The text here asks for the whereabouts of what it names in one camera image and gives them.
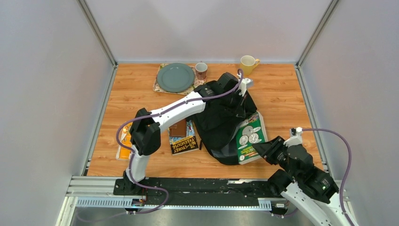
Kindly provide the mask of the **green paperback book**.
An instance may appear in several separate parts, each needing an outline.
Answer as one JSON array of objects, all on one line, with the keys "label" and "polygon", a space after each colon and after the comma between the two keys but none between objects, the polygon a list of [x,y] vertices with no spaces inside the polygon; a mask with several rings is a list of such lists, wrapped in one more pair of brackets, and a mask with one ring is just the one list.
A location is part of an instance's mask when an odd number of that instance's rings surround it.
[{"label": "green paperback book", "polygon": [[259,111],[245,119],[236,133],[238,163],[240,165],[260,159],[254,144],[268,141],[263,116]]}]

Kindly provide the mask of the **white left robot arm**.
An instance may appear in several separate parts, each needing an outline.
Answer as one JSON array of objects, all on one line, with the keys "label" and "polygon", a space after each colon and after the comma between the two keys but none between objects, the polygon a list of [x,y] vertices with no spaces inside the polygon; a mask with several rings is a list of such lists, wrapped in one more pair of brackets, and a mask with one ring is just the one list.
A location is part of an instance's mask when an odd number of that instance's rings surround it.
[{"label": "white left robot arm", "polygon": [[208,85],[201,85],[182,99],[165,107],[147,111],[141,109],[136,117],[124,123],[131,123],[131,146],[127,146],[131,152],[130,161],[126,169],[126,190],[132,195],[139,195],[144,189],[143,179],[150,155],[155,153],[161,145],[161,133],[173,124],[201,113],[206,109],[208,100],[220,99],[230,94],[245,96],[247,89],[253,86],[253,80],[244,78],[242,69],[237,71],[238,83],[230,90],[214,95]]}]

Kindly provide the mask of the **black yellow storey treehouse book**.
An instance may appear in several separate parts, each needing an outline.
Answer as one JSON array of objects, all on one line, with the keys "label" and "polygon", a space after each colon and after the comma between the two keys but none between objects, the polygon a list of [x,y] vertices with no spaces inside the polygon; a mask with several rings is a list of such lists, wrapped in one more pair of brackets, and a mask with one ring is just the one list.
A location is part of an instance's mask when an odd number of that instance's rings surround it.
[{"label": "black yellow storey treehouse book", "polygon": [[172,155],[178,155],[199,149],[199,144],[196,139],[196,133],[191,120],[186,120],[186,128],[187,129],[185,137],[171,137],[169,135],[168,128],[169,144],[171,147]]}]

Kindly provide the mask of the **black fabric student bag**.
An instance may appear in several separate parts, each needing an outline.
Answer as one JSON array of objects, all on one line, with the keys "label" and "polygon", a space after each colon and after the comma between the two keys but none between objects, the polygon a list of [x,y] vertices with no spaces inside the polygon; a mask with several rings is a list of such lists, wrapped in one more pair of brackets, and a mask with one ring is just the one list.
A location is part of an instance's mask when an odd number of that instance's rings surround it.
[{"label": "black fabric student bag", "polygon": [[194,114],[192,120],[200,137],[200,148],[224,165],[238,165],[238,148],[235,136],[238,126],[253,115],[257,107],[247,91],[239,91],[206,101],[204,111]]}]

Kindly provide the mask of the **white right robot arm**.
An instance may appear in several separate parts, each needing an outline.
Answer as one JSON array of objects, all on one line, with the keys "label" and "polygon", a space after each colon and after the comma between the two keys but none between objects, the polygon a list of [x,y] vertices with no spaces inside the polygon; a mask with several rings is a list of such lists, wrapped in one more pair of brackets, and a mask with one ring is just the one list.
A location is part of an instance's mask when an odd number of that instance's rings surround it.
[{"label": "white right robot arm", "polygon": [[276,137],[253,148],[267,163],[280,166],[268,179],[272,196],[286,198],[316,226],[358,225],[345,210],[338,185],[314,165],[300,135]]}]

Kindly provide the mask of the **brown leather wallet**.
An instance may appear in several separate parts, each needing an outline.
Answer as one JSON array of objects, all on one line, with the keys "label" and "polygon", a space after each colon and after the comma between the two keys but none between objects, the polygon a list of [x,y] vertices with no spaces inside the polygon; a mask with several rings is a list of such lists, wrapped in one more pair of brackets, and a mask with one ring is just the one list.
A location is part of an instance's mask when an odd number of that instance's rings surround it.
[{"label": "brown leather wallet", "polygon": [[186,129],[186,119],[180,120],[169,127],[169,135],[171,137],[185,137]]}]

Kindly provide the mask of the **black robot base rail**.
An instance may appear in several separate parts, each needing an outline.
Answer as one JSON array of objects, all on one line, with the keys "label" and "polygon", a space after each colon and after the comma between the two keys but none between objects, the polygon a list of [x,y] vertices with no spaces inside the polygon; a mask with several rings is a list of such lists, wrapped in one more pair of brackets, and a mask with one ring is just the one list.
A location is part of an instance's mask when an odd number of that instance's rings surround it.
[{"label": "black robot base rail", "polygon": [[270,191],[265,180],[215,178],[145,178],[140,187],[127,179],[115,181],[113,194],[145,198],[146,205],[165,202],[173,206],[253,207],[261,199],[283,202],[286,200]]}]

